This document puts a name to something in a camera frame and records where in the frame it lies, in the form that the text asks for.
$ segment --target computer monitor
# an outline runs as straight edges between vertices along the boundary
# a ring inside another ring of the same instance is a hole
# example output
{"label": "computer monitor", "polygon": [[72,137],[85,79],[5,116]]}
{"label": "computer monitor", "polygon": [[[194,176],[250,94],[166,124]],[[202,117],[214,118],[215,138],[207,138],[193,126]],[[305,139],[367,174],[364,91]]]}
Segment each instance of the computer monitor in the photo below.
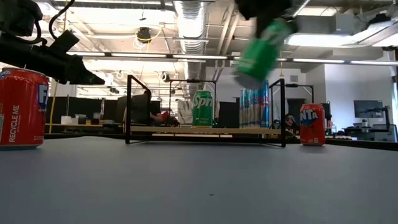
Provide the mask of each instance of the computer monitor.
{"label": "computer monitor", "polygon": [[354,100],[355,118],[383,118],[381,100]]}
{"label": "computer monitor", "polygon": [[[122,96],[118,98],[118,106],[116,108],[117,123],[124,122],[126,113],[127,97]],[[147,124],[148,123],[148,109],[147,109],[147,95],[136,95],[131,98],[131,122],[133,124]]]}

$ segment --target sprite text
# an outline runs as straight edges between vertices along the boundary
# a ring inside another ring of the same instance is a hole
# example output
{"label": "sprite text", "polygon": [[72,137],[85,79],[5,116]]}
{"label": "sprite text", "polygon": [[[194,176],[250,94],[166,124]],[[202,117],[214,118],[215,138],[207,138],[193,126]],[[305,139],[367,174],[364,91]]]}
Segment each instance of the sprite text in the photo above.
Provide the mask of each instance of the sprite text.
{"label": "sprite text", "polygon": [[199,96],[193,99],[193,107],[197,107],[198,109],[201,108],[202,106],[210,106],[210,105],[211,105],[211,99],[200,98]]}

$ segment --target wooden plank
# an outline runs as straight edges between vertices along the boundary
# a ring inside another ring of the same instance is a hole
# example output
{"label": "wooden plank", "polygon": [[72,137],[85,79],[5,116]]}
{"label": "wooden plank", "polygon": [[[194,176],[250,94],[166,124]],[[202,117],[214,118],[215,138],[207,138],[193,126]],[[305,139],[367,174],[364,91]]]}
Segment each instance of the wooden plank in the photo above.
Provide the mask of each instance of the wooden plank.
{"label": "wooden plank", "polygon": [[239,128],[171,128],[171,127],[139,127],[131,126],[134,132],[154,132],[154,133],[205,133],[205,134],[280,134],[280,130],[257,128],[257,129],[239,129]]}
{"label": "wooden plank", "polygon": [[153,136],[172,136],[172,137],[202,137],[202,138],[231,138],[231,134],[152,134]]}
{"label": "wooden plank", "polygon": [[102,128],[102,124],[52,124],[52,126],[63,126],[63,127],[82,127],[82,128]]}

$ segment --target green soda can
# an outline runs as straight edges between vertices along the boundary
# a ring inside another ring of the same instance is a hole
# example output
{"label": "green soda can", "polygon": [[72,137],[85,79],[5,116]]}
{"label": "green soda can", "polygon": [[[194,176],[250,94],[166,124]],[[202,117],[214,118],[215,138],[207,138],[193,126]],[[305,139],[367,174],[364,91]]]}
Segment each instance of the green soda can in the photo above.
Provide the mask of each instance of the green soda can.
{"label": "green soda can", "polygon": [[275,19],[262,32],[260,39],[256,38],[246,46],[234,71],[234,79],[250,90],[262,88],[268,73],[276,65],[285,38],[295,32],[295,29],[295,26],[285,19]]}
{"label": "green soda can", "polygon": [[192,124],[198,128],[213,125],[213,97],[209,91],[197,91],[193,96]]}

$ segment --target stacked cans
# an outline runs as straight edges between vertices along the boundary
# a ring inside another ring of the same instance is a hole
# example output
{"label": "stacked cans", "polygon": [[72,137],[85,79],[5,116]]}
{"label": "stacked cans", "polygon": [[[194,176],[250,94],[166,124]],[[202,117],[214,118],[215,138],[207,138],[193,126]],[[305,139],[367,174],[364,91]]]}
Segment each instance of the stacked cans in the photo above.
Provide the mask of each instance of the stacked cans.
{"label": "stacked cans", "polygon": [[241,90],[240,128],[268,128],[268,82],[260,90]]}

